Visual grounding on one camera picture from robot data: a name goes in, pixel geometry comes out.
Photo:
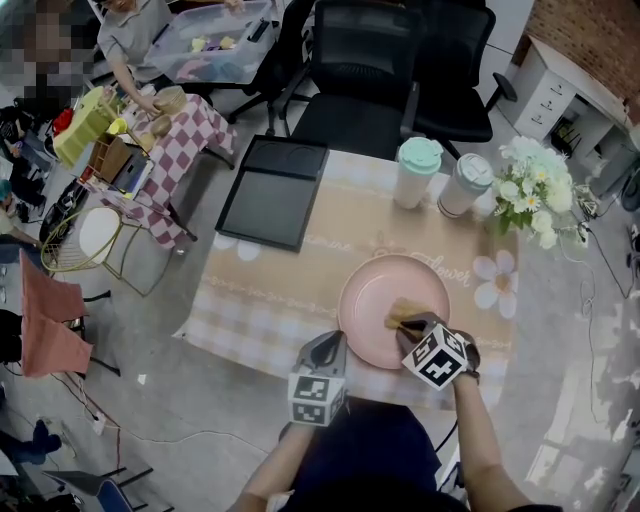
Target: white cup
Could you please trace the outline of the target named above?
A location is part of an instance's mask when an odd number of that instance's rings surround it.
[[[411,209],[420,204],[427,186],[442,164],[442,146],[433,140],[412,137],[398,152],[398,178],[393,198]]]

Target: black office chair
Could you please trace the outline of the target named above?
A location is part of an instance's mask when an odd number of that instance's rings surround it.
[[[304,111],[293,138],[331,149],[393,160],[411,131],[419,93],[411,75],[419,16],[374,2],[316,4],[310,66],[301,70],[275,103],[289,136],[286,111],[310,67],[320,89]]]
[[[489,111],[502,96],[518,99],[509,81],[498,73],[493,74],[498,88],[486,106],[474,89],[496,16],[486,7],[470,4],[425,0],[414,67],[414,80],[420,83],[414,129],[440,141],[456,159],[460,153],[450,141],[489,142],[493,138]]]
[[[273,102],[302,66],[302,45],[305,43],[302,29],[314,3],[315,0],[293,0],[287,6],[282,18],[280,37],[260,64],[253,81],[242,89],[248,96],[257,92],[260,94],[231,112],[227,117],[229,123],[234,124],[240,114],[266,102],[269,114],[266,134],[275,135]],[[294,94],[291,99],[311,101],[311,98],[301,94]]]

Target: chair backrest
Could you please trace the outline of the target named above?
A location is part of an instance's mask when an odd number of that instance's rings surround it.
[[[97,495],[104,512],[132,512],[133,507],[118,484],[110,478],[102,483]]]
[[[292,0],[282,17],[280,36],[265,56],[246,94],[279,94],[302,65],[302,28],[316,0]]]
[[[403,107],[420,16],[368,1],[316,4],[311,77],[321,92]]]
[[[414,80],[427,86],[477,86],[484,48],[496,24],[493,11],[452,0],[429,0],[421,11]]]

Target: mint green lid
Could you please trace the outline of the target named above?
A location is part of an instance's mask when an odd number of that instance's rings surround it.
[[[417,174],[435,174],[442,163],[442,146],[438,141],[412,137],[400,146],[398,159]]]

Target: gray shirt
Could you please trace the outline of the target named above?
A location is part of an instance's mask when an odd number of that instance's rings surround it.
[[[151,43],[173,14],[165,0],[137,0],[134,10],[108,11],[98,34],[98,44],[108,61],[125,62],[140,82],[158,78],[162,72],[145,62]]]

